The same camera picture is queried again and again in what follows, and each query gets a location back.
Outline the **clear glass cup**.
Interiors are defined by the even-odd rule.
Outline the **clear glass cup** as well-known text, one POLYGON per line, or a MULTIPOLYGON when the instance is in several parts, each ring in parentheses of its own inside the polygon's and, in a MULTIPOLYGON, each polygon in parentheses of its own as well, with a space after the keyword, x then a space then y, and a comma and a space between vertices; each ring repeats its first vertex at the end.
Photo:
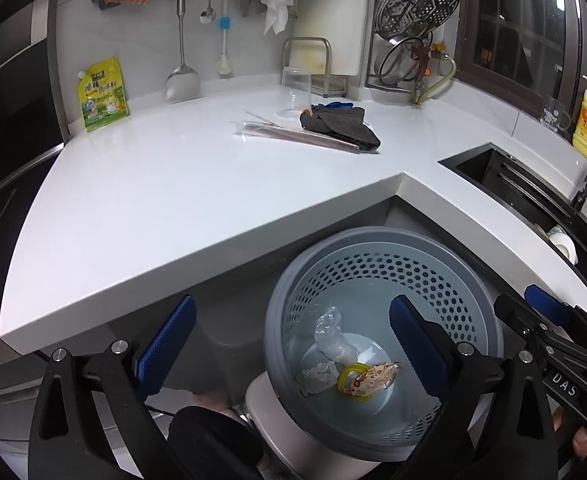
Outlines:
POLYGON ((298 118, 311 107, 312 75, 305 67, 286 66, 282 69, 277 115, 298 118))

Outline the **red white snack wrapper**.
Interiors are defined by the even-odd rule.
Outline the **red white snack wrapper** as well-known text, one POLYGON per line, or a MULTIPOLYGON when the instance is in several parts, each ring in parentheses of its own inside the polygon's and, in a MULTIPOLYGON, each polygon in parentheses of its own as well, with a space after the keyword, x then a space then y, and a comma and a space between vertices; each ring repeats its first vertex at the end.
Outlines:
POLYGON ((362 386, 374 396, 393 384, 400 369, 401 366, 397 362, 371 365, 371 369, 368 370, 367 378, 362 382, 362 386))

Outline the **steel pot lid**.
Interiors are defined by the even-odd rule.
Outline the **steel pot lid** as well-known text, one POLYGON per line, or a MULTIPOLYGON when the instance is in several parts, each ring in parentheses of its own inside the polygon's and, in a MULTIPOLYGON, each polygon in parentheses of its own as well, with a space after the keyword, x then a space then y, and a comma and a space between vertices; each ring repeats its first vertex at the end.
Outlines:
POLYGON ((430 46, 419 37, 393 37, 377 54, 374 74, 384 86, 420 82, 426 75, 430 46))

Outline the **white cutting board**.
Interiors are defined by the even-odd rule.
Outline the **white cutting board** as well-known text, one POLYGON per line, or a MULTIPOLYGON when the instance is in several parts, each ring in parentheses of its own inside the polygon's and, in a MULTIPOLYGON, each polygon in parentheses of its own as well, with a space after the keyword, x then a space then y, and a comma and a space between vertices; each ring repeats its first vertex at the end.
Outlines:
POLYGON ((295 36, 327 38, 349 76, 361 68, 369 0, 299 0, 295 36))

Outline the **glass mug with print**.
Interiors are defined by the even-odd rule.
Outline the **glass mug with print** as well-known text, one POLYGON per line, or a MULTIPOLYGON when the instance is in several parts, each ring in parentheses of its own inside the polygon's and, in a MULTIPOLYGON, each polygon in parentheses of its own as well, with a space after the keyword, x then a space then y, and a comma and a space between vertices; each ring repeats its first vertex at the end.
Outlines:
POLYGON ((547 96, 543 103, 541 123, 554 132, 567 132, 571 117, 562 102, 547 96))

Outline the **small steel ladle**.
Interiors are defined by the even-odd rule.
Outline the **small steel ladle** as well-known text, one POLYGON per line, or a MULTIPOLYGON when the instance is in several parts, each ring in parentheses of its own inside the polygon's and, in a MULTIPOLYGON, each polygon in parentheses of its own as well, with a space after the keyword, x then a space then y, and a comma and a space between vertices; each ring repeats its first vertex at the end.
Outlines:
POLYGON ((216 11, 213 8, 212 0, 208 0, 205 9, 200 14, 200 22, 208 25, 212 24, 216 19, 216 11))

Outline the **white dishes in sink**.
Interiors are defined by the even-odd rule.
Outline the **white dishes in sink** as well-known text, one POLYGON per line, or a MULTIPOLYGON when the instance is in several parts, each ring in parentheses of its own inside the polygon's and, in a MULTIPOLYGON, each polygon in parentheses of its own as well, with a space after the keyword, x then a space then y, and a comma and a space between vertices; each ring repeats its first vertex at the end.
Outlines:
POLYGON ((553 244, 571 264, 575 266, 578 263, 578 253, 574 241, 561 226, 554 226, 546 233, 546 235, 551 244, 553 244))

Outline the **dark framed window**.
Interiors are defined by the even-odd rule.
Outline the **dark framed window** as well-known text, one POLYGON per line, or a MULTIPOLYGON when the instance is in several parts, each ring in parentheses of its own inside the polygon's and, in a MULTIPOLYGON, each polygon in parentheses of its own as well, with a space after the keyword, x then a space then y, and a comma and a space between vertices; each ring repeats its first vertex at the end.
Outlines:
POLYGON ((548 99, 578 116, 587 0, 461 0, 455 58, 462 82, 532 117, 548 99))

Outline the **yellow ring wrapper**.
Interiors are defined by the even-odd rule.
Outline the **yellow ring wrapper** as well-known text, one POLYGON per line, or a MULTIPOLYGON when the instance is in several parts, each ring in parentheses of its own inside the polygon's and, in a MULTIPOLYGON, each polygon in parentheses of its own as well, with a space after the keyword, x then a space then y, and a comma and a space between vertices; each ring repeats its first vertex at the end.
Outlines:
POLYGON ((341 394, 355 401, 366 402, 373 394, 362 386, 371 367, 363 363, 354 363, 344 367, 337 379, 337 388, 341 394))

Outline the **steel steamer tray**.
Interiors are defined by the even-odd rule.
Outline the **steel steamer tray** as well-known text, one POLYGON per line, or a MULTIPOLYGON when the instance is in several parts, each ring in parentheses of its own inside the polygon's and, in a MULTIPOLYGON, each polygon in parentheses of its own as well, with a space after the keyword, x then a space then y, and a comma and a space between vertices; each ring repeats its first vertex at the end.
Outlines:
POLYGON ((461 0, 379 0, 374 33, 384 40, 423 37, 442 26, 461 0))

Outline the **white trash bin base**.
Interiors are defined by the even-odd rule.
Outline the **white trash bin base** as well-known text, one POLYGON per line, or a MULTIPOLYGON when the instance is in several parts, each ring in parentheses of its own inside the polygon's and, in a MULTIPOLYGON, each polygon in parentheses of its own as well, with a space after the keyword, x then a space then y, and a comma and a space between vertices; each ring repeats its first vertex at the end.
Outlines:
POLYGON ((266 372, 252 380, 244 404, 270 452, 295 479, 360 479, 378 466, 330 450, 304 432, 281 406, 266 372))

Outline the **white tissue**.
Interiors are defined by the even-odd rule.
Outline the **white tissue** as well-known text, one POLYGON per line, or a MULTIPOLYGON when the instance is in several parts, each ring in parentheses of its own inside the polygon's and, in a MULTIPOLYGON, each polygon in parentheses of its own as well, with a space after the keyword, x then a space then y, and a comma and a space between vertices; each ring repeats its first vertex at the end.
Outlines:
POLYGON ((336 387, 338 378, 336 363, 327 361, 301 370, 297 375, 297 382, 304 396, 311 396, 336 387))

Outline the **white hanging cloth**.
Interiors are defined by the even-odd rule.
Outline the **white hanging cloth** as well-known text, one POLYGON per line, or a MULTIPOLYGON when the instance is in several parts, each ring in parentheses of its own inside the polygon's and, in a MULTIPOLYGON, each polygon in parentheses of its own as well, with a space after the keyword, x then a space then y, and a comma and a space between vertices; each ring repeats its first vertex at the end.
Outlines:
POLYGON ((261 0, 261 3, 266 6, 263 34, 267 35, 271 30, 279 35, 287 27, 289 8, 293 6, 293 0, 261 0))

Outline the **steel cutting board rack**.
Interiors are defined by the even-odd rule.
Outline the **steel cutting board rack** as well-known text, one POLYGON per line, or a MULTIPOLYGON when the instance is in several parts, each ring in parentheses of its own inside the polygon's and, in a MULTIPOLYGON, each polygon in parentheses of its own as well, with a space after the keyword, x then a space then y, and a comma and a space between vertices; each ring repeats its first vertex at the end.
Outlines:
POLYGON ((311 75, 312 92, 323 98, 344 98, 348 70, 331 42, 324 37, 292 36, 284 40, 281 65, 303 68, 311 75))

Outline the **black dish rack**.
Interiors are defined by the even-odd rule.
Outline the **black dish rack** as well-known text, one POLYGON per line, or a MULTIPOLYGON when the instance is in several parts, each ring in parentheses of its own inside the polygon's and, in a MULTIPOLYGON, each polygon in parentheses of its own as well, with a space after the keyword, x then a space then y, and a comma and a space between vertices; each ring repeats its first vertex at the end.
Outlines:
POLYGON ((461 0, 375 0, 368 84, 397 90, 427 77, 435 32, 461 0))

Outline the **blue white bottle brush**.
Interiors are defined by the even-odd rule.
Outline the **blue white bottle brush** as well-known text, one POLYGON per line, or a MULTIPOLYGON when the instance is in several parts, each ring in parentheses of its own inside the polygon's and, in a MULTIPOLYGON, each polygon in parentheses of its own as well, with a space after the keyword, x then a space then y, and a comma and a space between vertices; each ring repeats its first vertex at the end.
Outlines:
POLYGON ((228 58, 228 32, 231 24, 229 0, 223 0, 223 15, 218 24, 222 31, 222 50, 220 50, 220 57, 216 63, 216 70, 220 78, 229 78, 232 76, 232 68, 228 58))

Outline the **clear plastic bag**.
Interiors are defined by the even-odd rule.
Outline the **clear plastic bag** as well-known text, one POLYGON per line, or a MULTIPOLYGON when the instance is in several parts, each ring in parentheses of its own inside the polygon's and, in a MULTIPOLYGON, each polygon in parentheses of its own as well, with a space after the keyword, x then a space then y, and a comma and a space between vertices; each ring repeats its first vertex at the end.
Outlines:
POLYGON ((316 320, 314 341, 317 349, 330 361, 344 366, 357 362, 359 352, 345 338, 342 332, 342 314, 336 307, 329 307, 316 320))

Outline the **black kitchen sink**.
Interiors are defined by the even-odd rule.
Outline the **black kitchen sink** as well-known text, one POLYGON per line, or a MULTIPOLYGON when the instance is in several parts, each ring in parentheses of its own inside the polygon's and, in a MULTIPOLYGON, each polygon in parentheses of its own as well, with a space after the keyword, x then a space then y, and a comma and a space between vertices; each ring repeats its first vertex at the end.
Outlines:
POLYGON ((539 234, 556 226, 567 233, 578 258, 570 267, 587 286, 587 219, 573 212, 569 200, 555 188, 491 143, 444 158, 440 164, 491 196, 539 234))

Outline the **dark grey cloth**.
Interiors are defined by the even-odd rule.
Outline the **dark grey cloth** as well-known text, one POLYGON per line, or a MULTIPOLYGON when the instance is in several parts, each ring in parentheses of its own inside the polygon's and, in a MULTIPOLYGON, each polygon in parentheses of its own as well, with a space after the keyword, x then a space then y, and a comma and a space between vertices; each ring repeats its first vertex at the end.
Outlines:
POLYGON ((365 125, 365 110, 352 103, 312 105, 300 115, 300 124, 304 130, 325 133, 368 150, 377 151, 381 145, 376 133, 365 125))

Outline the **yellow green seasoning pouch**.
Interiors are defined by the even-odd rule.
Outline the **yellow green seasoning pouch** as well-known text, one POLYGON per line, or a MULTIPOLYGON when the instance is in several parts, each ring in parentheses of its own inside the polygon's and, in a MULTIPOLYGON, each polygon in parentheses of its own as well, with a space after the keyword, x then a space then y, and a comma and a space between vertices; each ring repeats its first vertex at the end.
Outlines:
POLYGON ((121 66, 115 56, 77 74, 77 99, 87 132, 109 126, 130 115, 121 66))

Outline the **steel spatula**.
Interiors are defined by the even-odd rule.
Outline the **steel spatula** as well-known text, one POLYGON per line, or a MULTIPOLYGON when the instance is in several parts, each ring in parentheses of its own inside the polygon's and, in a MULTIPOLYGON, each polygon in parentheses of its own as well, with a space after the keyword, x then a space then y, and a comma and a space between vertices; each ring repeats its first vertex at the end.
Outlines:
POLYGON ((199 74, 186 63, 184 32, 186 0, 177 0, 176 15, 178 23, 179 66, 168 75, 165 81, 165 99, 170 103, 197 99, 200 94, 199 74))

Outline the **grey perforated trash basket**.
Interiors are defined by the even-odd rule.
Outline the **grey perforated trash basket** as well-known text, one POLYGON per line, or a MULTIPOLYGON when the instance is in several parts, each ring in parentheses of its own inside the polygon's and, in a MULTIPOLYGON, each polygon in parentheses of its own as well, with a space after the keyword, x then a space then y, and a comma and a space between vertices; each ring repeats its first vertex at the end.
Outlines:
POLYGON ((503 355, 493 300, 476 272, 449 248, 406 230, 365 226, 326 238, 289 264, 268 303, 265 359, 280 404, 307 434, 359 460, 405 460, 440 408, 391 330, 390 304, 399 295, 453 341, 503 355), (337 386, 311 396, 299 388, 301 370, 330 361, 317 349, 314 330, 331 306, 341 312, 359 362, 401 366, 393 384, 366 402, 337 386))

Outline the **chopsticks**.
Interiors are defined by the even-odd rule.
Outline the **chopsticks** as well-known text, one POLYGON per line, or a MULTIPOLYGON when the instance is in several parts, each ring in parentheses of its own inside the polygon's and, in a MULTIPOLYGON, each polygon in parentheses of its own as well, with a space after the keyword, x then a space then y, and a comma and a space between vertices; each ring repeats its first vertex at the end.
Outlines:
POLYGON ((265 117, 251 112, 246 107, 240 107, 251 120, 235 120, 235 135, 243 139, 254 136, 254 138, 277 139, 303 144, 316 145, 320 148, 332 148, 333 150, 346 151, 350 153, 376 153, 376 150, 361 148, 359 144, 339 140, 325 133, 318 133, 292 126, 280 125, 265 117))

